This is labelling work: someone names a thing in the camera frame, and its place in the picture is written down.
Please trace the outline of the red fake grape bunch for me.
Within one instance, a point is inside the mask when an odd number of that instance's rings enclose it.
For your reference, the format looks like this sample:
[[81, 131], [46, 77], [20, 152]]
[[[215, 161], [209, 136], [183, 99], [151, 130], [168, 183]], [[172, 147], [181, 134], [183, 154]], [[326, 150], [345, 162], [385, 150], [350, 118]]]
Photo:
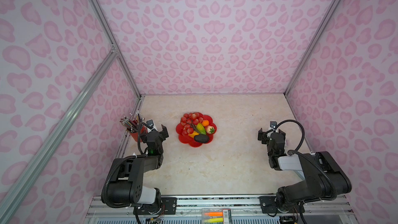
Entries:
[[180, 118], [180, 124], [178, 127], [182, 128], [182, 135], [188, 135], [189, 133], [192, 133], [193, 131], [197, 131], [196, 125], [198, 123], [203, 122], [203, 114], [199, 112], [195, 113], [185, 113], [181, 118]]

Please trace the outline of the yellow fake banana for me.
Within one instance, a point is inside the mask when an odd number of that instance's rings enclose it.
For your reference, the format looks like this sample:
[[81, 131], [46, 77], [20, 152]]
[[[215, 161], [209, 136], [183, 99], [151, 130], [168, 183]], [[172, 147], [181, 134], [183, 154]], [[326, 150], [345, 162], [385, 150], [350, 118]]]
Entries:
[[195, 136], [200, 135], [199, 132], [193, 131], [192, 133], [189, 133], [188, 136], [191, 138], [194, 138]]

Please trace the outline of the dark fake avocado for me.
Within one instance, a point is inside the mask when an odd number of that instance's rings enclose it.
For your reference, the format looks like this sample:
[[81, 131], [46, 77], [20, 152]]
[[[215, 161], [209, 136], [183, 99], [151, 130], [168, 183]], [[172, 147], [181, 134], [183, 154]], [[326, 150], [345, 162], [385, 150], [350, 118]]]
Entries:
[[206, 134], [199, 134], [194, 137], [194, 140], [201, 144], [207, 144], [210, 141], [210, 137]]

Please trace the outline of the orange fake tangerine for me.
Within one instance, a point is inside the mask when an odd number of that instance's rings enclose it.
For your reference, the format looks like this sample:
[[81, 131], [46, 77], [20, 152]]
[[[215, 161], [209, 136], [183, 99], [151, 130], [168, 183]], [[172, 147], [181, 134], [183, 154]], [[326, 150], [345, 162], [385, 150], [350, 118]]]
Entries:
[[202, 125], [204, 127], [208, 126], [209, 125], [209, 121], [208, 120], [203, 120]]

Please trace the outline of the red fake strawberry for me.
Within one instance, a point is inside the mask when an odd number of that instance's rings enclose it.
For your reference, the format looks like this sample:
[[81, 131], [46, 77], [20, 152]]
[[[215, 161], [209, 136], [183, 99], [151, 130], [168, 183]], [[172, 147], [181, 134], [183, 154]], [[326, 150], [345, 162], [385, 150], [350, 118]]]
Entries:
[[216, 129], [214, 128], [214, 126], [208, 125], [205, 127], [206, 133], [207, 134], [214, 134]]

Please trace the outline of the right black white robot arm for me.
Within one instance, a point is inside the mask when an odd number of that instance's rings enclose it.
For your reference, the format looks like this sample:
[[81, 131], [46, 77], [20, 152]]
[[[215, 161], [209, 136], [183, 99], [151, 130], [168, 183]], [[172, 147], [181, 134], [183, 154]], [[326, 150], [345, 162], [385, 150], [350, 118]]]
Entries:
[[352, 191], [351, 181], [329, 152], [285, 151], [285, 132], [272, 129], [259, 130], [258, 140], [267, 147], [272, 169], [296, 171], [304, 177], [299, 183], [280, 187], [272, 202], [262, 204], [264, 212], [269, 212], [272, 217], [295, 209], [303, 212], [304, 203], [333, 201]]

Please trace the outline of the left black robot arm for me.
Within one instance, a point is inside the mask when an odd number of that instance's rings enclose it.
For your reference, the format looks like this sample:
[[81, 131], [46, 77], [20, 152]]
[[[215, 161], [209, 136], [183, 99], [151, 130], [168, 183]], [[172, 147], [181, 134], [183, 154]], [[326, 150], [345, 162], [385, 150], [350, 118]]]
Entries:
[[111, 208], [136, 207], [150, 213], [162, 210], [160, 190], [143, 185], [144, 174], [157, 170], [163, 163], [163, 142], [169, 133], [165, 126], [144, 134], [147, 152], [117, 158], [113, 161], [106, 177], [101, 200]]

